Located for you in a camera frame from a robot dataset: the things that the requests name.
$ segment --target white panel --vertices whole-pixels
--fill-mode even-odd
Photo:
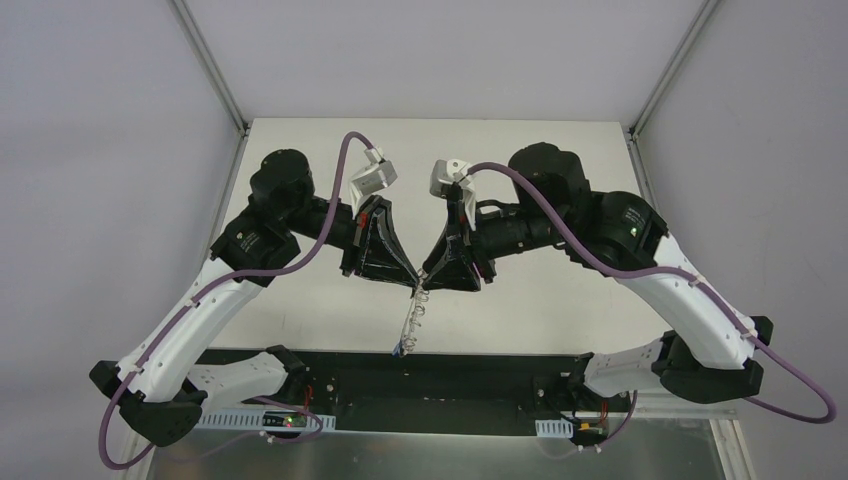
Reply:
[[[744,402],[759,478],[844,478],[848,426],[848,3],[725,2],[642,135],[660,207],[692,261],[773,347],[827,387],[835,424]],[[807,415],[819,399],[772,362],[762,394]]]
[[[250,118],[629,124],[701,1],[189,3]]]
[[[3,2],[0,85],[0,478],[108,478],[88,370],[185,291],[236,137],[164,1]]]
[[[383,148],[398,180],[381,195],[393,203],[394,225],[409,259],[421,265],[447,218],[445,201],[430,196],[437,159],[506,162],[517,150],[548,141],[580,155],[597,190],[635,191],[630,158],[617,123],[462,120],[257,119],[227,212],[247,204],[248,180],[279,148],[309,158],[316,194],[328,196],[339,142],[356,129]],[[349,176],[367,164],[353,145]],[[515,201],[512,184],[492,172],[475,177],[478,199]],[[301,250],[312,244],[299,237]],[[277,278],[224,329],[215,345],[391,352],[409,308],[410,290],[339,271],[341,251],[322,250],[305,269]],[[416,352],[614,352],[657,338],[668,326],[626,288],[571,263],[552,248],[499,259],[498,276],[477,293],[430,295]]]

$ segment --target white tabletop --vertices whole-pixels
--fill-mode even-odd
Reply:
[[[638,193],[618,123],[487,120],[277,119],[254,121],[225,222],[247,204],[248,180],[260,161],[280,148],[306,154],[316,195],[327,198],[342,137],[350,130],[382,147],[398,180],[380,195],[393,203],[397,236],[420,266],[446,219],[444,200],[428,193],[437,159],[506,163],[540,141],[577,153],[598,191]],[[367,164],[354,142],[345,179]],[[478,200],[515,202],[512,184],[497,173],[475,176]],[[346,193],[342,197],[350,200]],[[301,251],[312,240],[298,236]],[[213,343],[216,347],[391,352],[409,308],[410,289],[345,278],[341,251],[325,247],[290,277],[275,279]],[[477,293],[438,290],[430,295],[416,352],[579,354],[642,345],[668,325],[635,294],[611,279],[545,248],[499,259],[494,283]]]

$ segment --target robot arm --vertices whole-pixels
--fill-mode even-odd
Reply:
[[[397,177],[377,149],[366,151],[371,164],[350,182],[357,211],[339,204],[328,244],[343,250],[342,273],[414,285],[409,263],[391,221],[391,202],[374,195]],[[242,277],[221,283],[193,303],[213,280],[238,270],[276,270],[299,253],[292,231],[312,238],[326,220],[329,202],[314,196],[306,157],[296,150],[268,155],[250,179],[248,206],[224,228],[189,290],[159,326],[118,362],[101,361],[89,376],[107,397],[134,373],[118,399],[121,416],[156,446],[182,438],[203,414],[245,399],[278,392],[299,400],[306,367],[285,347],[268,348],[227,365],[196,365],[224,326],[267,287],[273,277]],[[188,308],[160,343],[153,344],[176,314]],[[138,368],[141,357],[152,348]]]
[[[628,192],[593,192],[580,159],[550,144],[531,145],[509,161],[551,203],[564,223],[602,263],[623,271],[679,267],[706,280],[680,250],[665,221],[642,198]],[[447,200],[445,231],[424,263],[424,288],[479,291],[491,283],[495,259],[541,247],[565,250],[572,261],[593,269],[566,244],[552,222],[520,186],[518,204],[477,203],[468,164],[439,161],[431,193]],[[495,206],[494,212],[480,208]],[[474,211],[471,217],[467,212]],[[694,284],[672,274],[617,279],[645,300],[674,329],[648,345],[610,355],[587,354],[569,379],[602,397],[619,392],[665,387],[690,401],[713,403],[756,395],[762,367],[751,359],[753,345]],[[766,317],[737,318],[768,343],[772,324]]]

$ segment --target white perforated bracket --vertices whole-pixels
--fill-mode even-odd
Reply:
[[[536,420],[536,436],[542,438],[571,438],[574,425],[560,420]]]
[[[268,432],[311,432],[318,429],[318,422],[307,418],[306,426],[274,425],[279,418],[286,414],[300,415],[288,410],[260,410],[252,408],[225,408],[215,413],[200,417],[194,428],[205,430],[265,430]],[[324,432],[336,430],[336,417],[331,415],[318,415],[324,422]]]

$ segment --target gray floor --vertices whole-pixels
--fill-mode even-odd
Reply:
[[[195,430],[169,449],[190,457],[238,432]],[[166,479],[722,479],[707,420],[634,420],[601,455],[557,458],[567,440],[333,433],[302,445],[248,438],[200,462],[156,455],[148,480]]]

